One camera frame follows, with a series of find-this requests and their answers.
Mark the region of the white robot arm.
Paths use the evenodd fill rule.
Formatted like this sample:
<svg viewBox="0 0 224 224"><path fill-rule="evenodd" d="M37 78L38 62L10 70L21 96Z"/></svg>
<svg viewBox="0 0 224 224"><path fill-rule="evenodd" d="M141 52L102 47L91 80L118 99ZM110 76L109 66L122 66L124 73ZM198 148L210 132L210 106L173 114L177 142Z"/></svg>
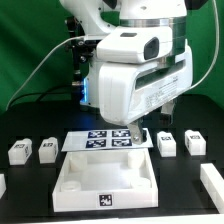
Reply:
<svg viewBox="0 0 224 224"><path fill-rule="evenodd" d="M90 49L83 105L144 141L141 118L192 84L185 0L59 0Z"/></svg>

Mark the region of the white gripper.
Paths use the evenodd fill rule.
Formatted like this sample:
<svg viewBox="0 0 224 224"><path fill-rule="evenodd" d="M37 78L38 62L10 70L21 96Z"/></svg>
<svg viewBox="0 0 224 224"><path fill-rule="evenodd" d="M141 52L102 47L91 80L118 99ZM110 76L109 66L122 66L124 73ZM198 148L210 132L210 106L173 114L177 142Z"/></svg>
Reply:
<svg viewBox="0 0 224 224"><path fill-rule="evenodd" d="M129 124L132 142L142 143L143 129L137 119L164 104L161 118L170 125L176 104L172 99L187 91L192 79L192 51L188 45L166 70L157 61L141 65L105 63L99 72L100 114L109 123Z"/></svg>

